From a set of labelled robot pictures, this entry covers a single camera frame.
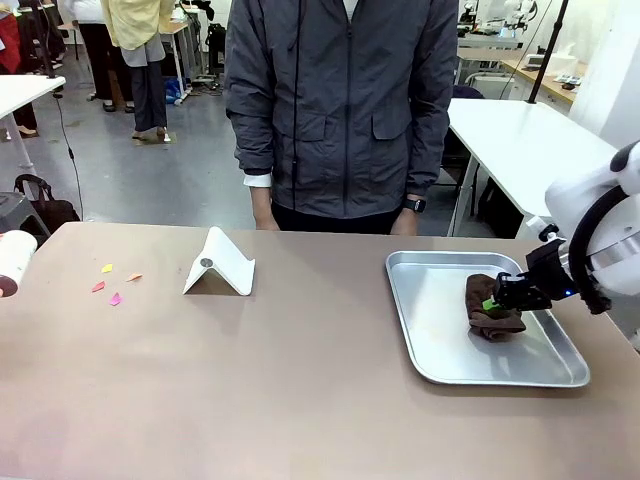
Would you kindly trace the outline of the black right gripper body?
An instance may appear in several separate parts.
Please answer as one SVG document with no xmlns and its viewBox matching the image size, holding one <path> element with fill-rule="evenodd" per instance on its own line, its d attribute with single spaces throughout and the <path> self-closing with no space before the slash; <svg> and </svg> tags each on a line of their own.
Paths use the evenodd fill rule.
<svg viewBox="0 0 640 480">
<path fill-rule="evenodd" d="M 566 241 L 551 240 L 526 255 L 527 277 L 552 301 L 576 294 L 576 286 L 561 261 Z"/>
</svg>

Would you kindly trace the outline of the person's left hand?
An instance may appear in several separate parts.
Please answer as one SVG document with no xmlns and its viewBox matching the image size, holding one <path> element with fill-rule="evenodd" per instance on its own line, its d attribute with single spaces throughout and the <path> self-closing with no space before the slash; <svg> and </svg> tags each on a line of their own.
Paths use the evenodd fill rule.
<svg viewBox="0 0 640 480">
<path fill-rule="evenodd" d="M 403 208 L 393 223 L 390 234 L 398 236 L 416 236 L 419 214 Z"/>
</svg>

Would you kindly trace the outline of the person's right hand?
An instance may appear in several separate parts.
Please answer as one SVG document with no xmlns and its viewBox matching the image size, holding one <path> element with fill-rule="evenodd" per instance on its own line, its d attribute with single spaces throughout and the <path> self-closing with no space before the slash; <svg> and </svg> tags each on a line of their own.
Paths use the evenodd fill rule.
<svg viewBox="0 0 640 480">
<path fill-rule="evenodd" d="M 280 228 L 272 213 L 271 189 L 250 187 L 249 190 L 256 229 L 279 231 Z"/>
</svg>

